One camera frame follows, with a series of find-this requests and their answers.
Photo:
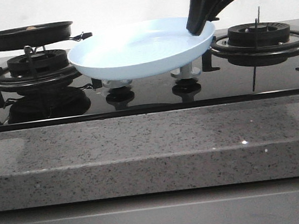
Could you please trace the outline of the light blue plate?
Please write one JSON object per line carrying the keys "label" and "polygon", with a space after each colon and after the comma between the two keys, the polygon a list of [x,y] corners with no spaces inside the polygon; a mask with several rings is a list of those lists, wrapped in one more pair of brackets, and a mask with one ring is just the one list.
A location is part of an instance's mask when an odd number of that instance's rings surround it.
{"label": "light blue plate", "polygon": [[134,80],[166,73],[199,58],[212,42],[212,22],[198,36],[187,31],[186,22],[170,17],[101,31],[75,45],[67,57],[93,79]]}

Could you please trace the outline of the brown meat pieces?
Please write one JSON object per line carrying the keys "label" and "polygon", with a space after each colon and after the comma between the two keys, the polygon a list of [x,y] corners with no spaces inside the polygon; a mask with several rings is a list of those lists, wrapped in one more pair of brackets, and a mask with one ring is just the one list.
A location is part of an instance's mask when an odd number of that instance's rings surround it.
{"label": "brown meat pieces", "polygon": [[35,27],[35,26],[28,26],[28,27],[26,28],[26,30],[34,30],[34,29],[37,29],[37,27]]}

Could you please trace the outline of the black frying pan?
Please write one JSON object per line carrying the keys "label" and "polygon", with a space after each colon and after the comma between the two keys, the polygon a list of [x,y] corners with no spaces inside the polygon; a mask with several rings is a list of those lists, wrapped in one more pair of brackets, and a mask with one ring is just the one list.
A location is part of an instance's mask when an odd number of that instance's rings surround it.
{"label": "black frying pan", "polygon": [[26,43],[48,42],[55,39],[70,37],[72,21],[54,22],[35,26],[37,29],[26,30],[27,27],[0,31],[0,47],[9,47],[11,44],[19,46]]}

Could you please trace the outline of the right black gas burner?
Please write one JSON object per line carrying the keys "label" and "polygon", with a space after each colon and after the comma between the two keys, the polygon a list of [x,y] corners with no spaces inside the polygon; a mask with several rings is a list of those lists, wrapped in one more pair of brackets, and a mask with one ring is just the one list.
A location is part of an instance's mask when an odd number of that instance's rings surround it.
{"label": "right black gas burner", "polygon": [[255,40],[259,47],[288,42],[290,25],[279,22],[247,23],[230,27],[227,31],[228,44],[236,47],[253,47]]}

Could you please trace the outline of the black gas burner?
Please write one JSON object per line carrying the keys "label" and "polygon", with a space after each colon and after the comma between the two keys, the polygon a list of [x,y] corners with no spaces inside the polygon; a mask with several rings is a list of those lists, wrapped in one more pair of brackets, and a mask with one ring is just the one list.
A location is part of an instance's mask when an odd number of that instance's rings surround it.
{"label": "black gas burner", "polygon": [[290,25],[279,22],[247,23],[230,27],[227,31],[228,44],[236,47],[253,47],[255,40],[259,47],[288,42]]}
{"label": "black gas burner", "polygon": [[12,77],[32,76],[31,67],[37,73],[52,72],[69,65],[67,53],[63,49],[40,51],[30,57],[20,55],[7,61],[8,70]]}

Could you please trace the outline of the right black pan support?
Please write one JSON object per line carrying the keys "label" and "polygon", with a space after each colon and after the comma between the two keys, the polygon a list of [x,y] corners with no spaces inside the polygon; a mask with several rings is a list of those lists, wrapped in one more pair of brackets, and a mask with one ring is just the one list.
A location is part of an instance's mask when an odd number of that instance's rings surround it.
{"label": "right black pan support", "polygon": [[[255,27],[260,23],[257,17],[254,21]],[[228,44],[228,32],[224,36],[215,37],[211,43],[211,51],[218,56],[255,56],[266,57],[271,55],[289,54],[299,50],[299,31],[291,30],[290,37],[287,42],[279,42],[275,45],[259,47],[257,39],[253,47],[236,47]]]}

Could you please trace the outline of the black pan support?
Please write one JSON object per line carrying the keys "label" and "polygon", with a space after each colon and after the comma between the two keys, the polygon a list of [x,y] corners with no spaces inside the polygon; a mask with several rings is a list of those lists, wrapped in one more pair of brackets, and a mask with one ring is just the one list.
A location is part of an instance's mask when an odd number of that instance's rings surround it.
{"label": "black pan support", "polygon": [[[24,51],[24,55],[27,57],[30,57],[31,54],[37,53],[33,52],[30,47],[25,47]],[[79,73],[78,70],[70,64],[65,68],[52,72],[37,73],[35,68],[32,67],[31,71],[32,76],[19,75],[18,77],[12,77],[8,70],[8,66],[5,68],[0,67],[0,89],[3,91],[15,91],[26,87],[51,85],[59,81],[72,80],[81,75],[81,73]]]}
{"label": "black pan support", "polygon": [[[255,27],[260,23],[257,17],[254,21]],[[290,37],[287,42],[279,42],[275,45],[259,47],[257,39],[253,47],[236,47],[228,44],[228,32],[224,36],[215,37],[211,43],[211,51],[218,56],[255,56],[266,57],[271,55],[289,54],[299,50],[299,31],[291,30]]]}

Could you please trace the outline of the black glass stove top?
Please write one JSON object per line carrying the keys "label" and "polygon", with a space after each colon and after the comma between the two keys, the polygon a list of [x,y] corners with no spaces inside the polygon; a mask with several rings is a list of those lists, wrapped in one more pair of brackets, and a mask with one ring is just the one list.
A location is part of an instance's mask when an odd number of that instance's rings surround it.
{"label": "black glass stove top", "polygon": [[0,91],[0,132],[299,94],[299,53],[257,61],[208,55],[195,65],[202,73],[187,81],[165,73],[94,89],[80,76],[37,95]]}

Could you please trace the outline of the right silver stove knob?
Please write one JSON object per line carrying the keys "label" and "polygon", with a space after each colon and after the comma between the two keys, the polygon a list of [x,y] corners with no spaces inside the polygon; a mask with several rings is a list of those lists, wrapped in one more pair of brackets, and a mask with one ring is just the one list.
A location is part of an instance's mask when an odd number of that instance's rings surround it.
{"label": "right silver stove knob", "polygon": [[171,77],[177,80],[196,78],[201,74],[201,69],[194,67],[192,63],[188,63],[182,67],[170,71]]}

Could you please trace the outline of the silver stove knob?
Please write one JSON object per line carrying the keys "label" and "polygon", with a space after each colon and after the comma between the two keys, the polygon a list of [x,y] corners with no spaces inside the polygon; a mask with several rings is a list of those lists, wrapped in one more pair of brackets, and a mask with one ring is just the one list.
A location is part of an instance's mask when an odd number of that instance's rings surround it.
{"label": "silver stove knob", "polygon": [[109,89],[117,89],[129,86],[131,84],[132,80],[102,80],[102,85],[105,88]]}
{"label": "silver stove knob", "polygon": [[194,67],[192,63],[188,63],[182,67],[170,71],[171,77],[177,80],[196,78],[201,74],[201,69]]}

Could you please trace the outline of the left silver stove knob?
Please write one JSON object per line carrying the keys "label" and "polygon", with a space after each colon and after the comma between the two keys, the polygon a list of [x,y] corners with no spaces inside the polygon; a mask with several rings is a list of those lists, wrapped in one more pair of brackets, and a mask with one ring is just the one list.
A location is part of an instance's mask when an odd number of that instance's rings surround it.
{"label": "left silver stove knob", "polygon": [[105,88],[109,89],[117,89],[129,86],[131,84],[132,80],[102,80],[102,85]]}

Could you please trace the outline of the left black gas burner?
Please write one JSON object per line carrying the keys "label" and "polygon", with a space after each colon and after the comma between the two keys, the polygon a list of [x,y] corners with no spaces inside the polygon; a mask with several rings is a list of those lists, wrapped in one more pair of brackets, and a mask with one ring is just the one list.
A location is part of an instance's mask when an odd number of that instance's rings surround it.
{"label": "left black gas burner", "polygon": [[52,72],[69,65],[67,53],[63,49],[40,51],[30,57],[20,55],[7,61],[8,70],[12,77],[32,76],[31,67],[37,73]]}

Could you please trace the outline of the left black pan support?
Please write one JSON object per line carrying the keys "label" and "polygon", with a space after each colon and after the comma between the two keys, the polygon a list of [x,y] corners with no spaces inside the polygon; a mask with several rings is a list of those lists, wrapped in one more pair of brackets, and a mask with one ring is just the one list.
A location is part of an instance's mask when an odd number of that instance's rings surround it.
{"label": "left black pan support", "polygon": [[[30,47],[25,47],[24,51],[24,55],[27,57],[30,57],[31,54],[37,53],[33,52]],[[81,73],[79,73],[78,70],[70,64],[65,68],[52,72],[37,73],[35,68],[32,67],[31,71],[32,76],[19,75],[18,77],[12,77],[8,70],[8,66],[5,68],[0,67],[0,89],[3,91],[15,91],[26,87],[51,85],[59,81],[72,80],[81,75]]]}

